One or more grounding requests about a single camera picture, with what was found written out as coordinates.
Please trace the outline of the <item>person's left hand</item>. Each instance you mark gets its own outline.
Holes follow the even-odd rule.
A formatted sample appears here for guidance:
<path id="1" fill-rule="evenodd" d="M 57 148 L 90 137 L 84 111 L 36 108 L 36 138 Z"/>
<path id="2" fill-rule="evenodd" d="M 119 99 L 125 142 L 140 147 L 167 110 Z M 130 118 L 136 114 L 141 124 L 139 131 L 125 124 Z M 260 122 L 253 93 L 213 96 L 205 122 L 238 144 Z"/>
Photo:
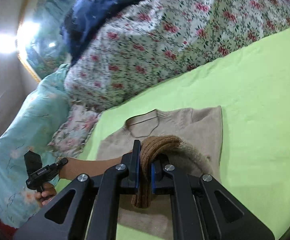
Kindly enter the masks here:
<path id="1" fill-rule="evenodd" d="M 43 191 L 42 192 L 36 192 L 34 194 L 34 198 L 38 203 L 39 207 L 43 207 L 44 205 L 47 205 L 55 196 L 57 192 L 51 183 L 45 183 L 43 185 Z"/>

